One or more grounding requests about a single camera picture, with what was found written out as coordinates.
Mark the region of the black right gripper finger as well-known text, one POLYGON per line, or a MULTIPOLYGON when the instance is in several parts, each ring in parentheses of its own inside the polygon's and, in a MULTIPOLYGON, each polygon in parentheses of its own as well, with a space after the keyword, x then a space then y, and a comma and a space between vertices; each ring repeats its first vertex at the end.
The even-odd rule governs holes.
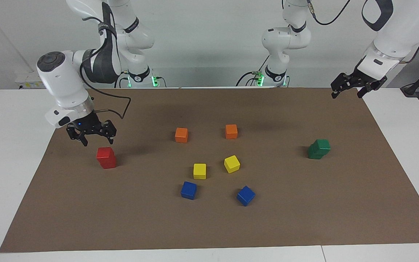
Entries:
POLYGON ((117 129, 115 128, 111 120, 103 122, 103 136, 108 139, 109 143, 113 143, 116 133, 117 129))
POLYGON ((88 146, 88 140, 85 138, 86 133, 84 131, 77 132, 74 126, 67 126, 67 133, 71 140, 80 141, 83 146, 88 146))

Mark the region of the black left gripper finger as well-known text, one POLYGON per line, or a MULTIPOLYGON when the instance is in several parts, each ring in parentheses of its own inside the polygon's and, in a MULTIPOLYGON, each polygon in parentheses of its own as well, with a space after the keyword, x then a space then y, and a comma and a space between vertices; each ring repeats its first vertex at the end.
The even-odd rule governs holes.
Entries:
POLYGON ((366 83, 358 92, 358 98, 363 98, 365 94, 371 91, 377 91, 386 81, 388 80, 387 76, 384 76, 381 80, 375 81, 372 83, 366 83))
POLYGON ((340 73, 332 82, 331 82, 331 97, 336 99, 339 94, 343 91, 349 90, 351 88, 349 77, 346 73, 340 73))

